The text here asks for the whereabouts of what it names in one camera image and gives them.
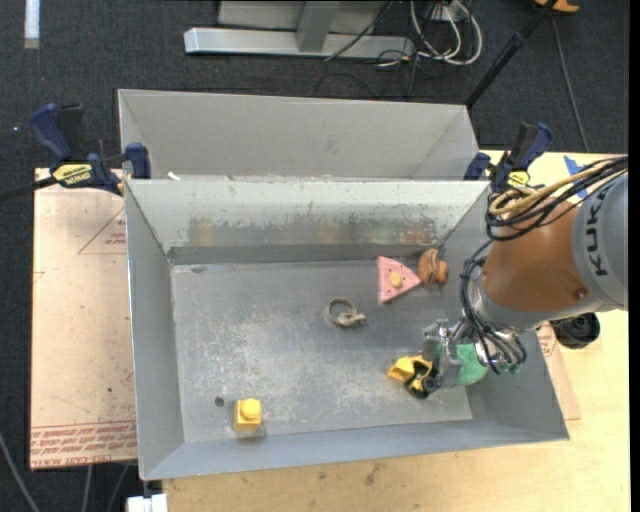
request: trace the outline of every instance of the pink triangle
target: pink triangle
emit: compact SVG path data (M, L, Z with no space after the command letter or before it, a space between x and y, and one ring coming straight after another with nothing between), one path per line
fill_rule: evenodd
M382 304L391 302L396 297L404 295L409 290L422 284L420 278L402 263L391 258L378 256L378 300ZM393 273L400 275L402 282L398 287L391 284Z

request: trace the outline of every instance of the yellow block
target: yellow block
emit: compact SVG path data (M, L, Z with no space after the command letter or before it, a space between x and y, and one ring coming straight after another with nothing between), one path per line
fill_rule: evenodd
M262 424L262 404L255 398L238 400L233 406L233 429L253 432Z
M429 373L431 372L431 368L433 367L433 363L431 361L425 361L420 355L405 356L398 359L394 365L387 370L387 377L407 382L416 373L413 366L415 361L422 363L429 369Z
M538 5L544 5L547 3L547 0L536 0ZM580 2L577 0L559 0L556 5L553 6L555 11L562 12L576 12L580 9Z

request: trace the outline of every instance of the blue clamp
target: blue clamp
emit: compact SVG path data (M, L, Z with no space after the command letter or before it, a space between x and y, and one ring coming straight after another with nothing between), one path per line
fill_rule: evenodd
M584 169L584 165L578 165L575 160L569 158L567 155L564 155L564 163L567 166L567 171L569 171L569 174L571 176L578 174L580 171L582 171L582 169ZM579 190L578 197L580 199L584 199L585 197L587 197L587 191L585 189Z
M476 181L480 179L480 176L484 174L489 167L489 162L491 161L491 157L486 153L479 152L471 163L469 167L467 167L467 172L464 173L463 180L465 181Z
M551 130L543 123L531 125L520 123L520 129L513 147L505 151L498 163L491 189L493 192L504 190L512 171L527 171L529 166L542 154L544 154L551 142L553 135Z
M82 146L84 146L81 136L83 132L81 126L82 106L74 106L73 111L69 107L67 109L63 108L62 112L58 112L56 104L49 103L38 109L29 120L31 130L38 141L56 155L57 160L49 169L51 176L63 187L90 187L121 195L121 187L118 186L121 183L120 178L113 174L108 167L105 167L104 162L96 153L89 153L84 159L84 162L91 166L91 171L88 171L86 167L80 167L81 162L77 161L78 156L79 159L83 159L82 155L86 154L82 152ZM74 144L69 143L70 139L60 128L59 116L61 114L67 114L64 116L65 126L70 130L71 140ZM133 166L135 178L148 179L151 177L151 164L147 150L142 144L131 143L126 147L123 155L114 158L129 160ZM73 165L66 164L78 164L79 166L73 168Z

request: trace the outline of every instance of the black wheel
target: black wheel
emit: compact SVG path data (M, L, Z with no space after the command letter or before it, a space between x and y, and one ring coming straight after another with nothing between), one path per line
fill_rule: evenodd
M424 400L429 396L429 393L427 393L426 391L419 391L413 388L409 388L409 393L411 393L411 395L416 397L418 400Z
M567 348L584 348L600 336L600 321L594 313L551 322L558 341Z

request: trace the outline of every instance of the bin floor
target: bin floor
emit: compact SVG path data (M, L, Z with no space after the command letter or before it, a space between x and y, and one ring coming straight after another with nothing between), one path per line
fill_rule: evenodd
M471 419L463 387L423 401L386 376L443 317L437 286L380 305L375 261L324 261L176 266L172 293L187 442L237 437L233 405L248 397L263 407L255 435ZM367 324L333 325L338 297Z

